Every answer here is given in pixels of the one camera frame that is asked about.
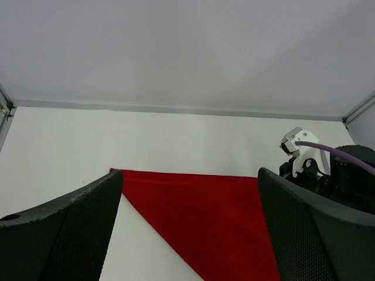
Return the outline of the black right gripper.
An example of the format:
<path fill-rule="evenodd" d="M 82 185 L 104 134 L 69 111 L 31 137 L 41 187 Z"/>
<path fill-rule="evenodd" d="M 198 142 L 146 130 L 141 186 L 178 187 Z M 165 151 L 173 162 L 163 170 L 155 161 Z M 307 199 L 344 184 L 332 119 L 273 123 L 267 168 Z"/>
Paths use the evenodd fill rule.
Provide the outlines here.
<path fill-rule="evenodd" d="M 374 212 L 374 150 L 360 145 L 331 148 L 321 144 L 303 144 L 330 153 L 330 174 L 322 172 L 315 159 L 303 164 L 303 171 L 292 176 L 292 158 L 279 167 L 279 175 L 288 181 L 348 207 Z"/>

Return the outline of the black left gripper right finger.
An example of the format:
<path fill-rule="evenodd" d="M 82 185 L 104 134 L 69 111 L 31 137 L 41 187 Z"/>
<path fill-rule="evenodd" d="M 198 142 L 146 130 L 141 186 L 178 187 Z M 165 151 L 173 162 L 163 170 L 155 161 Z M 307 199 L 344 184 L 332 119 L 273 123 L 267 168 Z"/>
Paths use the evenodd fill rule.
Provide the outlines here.
<path fill-rule="evenodd" d="M 281 280 L 374 280 L 374 215 L 324 198 L 274 172 L 258 190 Z"/>

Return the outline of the red cloth napkin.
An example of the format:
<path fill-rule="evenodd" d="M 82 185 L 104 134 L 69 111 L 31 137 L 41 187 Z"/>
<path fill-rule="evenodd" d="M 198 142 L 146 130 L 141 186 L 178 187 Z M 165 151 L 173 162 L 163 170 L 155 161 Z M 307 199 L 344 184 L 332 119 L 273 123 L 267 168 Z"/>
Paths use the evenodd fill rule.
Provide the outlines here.
<path fill-rule="evenodd" d="M 257 178 L 122 175 L 125 198 L 202 279 L 280 279 Z"/>

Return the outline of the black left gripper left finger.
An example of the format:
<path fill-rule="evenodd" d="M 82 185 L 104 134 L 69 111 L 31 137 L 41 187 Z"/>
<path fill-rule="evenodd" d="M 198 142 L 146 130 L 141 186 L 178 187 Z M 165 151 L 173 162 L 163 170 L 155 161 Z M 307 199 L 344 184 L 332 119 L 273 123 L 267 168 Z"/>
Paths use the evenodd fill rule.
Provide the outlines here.
<path fill-rule="evenodd" d="M 122 187 L 114 170 L 1 218 L 1 280 L 99 280 Z"/>

